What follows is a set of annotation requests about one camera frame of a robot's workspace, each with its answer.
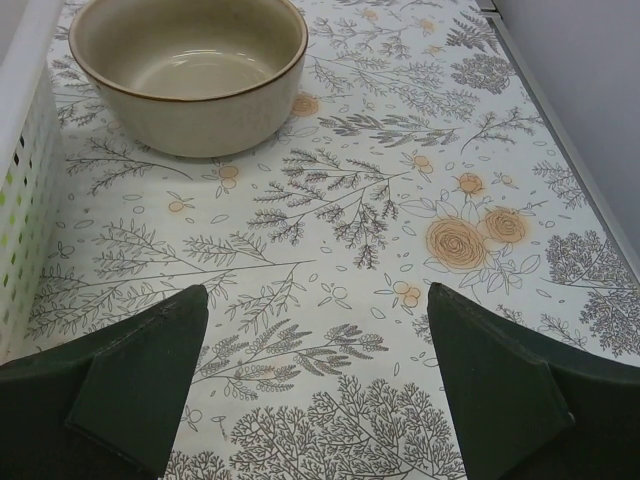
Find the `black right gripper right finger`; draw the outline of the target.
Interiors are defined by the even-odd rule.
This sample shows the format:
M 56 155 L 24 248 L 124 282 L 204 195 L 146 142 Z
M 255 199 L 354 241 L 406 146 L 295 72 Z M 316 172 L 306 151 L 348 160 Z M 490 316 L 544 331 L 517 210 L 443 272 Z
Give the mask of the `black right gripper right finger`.
M 434 283 L 427 317 L 470 479 L 636 479 L 639 369 Z

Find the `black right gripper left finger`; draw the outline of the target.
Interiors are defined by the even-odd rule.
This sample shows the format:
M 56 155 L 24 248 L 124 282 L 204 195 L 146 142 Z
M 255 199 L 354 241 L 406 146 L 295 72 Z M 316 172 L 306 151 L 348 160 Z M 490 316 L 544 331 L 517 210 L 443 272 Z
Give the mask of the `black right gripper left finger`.
M 165 474 L 208 323 L 193 285 L 1 367 L 4 479 Z

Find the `beige ceramic bowl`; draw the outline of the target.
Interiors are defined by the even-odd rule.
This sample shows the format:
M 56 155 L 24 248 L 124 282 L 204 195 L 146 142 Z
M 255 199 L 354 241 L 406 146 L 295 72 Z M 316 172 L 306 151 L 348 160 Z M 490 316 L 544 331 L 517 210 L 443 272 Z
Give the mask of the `beige ceramic bowl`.
M 70 52 L 136 140 L 179 157 L 236 154 L 290 116 L 309 33 L 290 1 L 89 1 Z

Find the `white plastic basket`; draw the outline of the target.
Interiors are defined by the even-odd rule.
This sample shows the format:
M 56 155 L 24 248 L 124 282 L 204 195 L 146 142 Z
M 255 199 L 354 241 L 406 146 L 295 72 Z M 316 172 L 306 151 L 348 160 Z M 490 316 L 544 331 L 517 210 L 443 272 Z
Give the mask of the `white plastic basket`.
M 15 357 L 60 197 L 63 142 L 47 55 L 63 4 L 1 4 L 1 359 Z

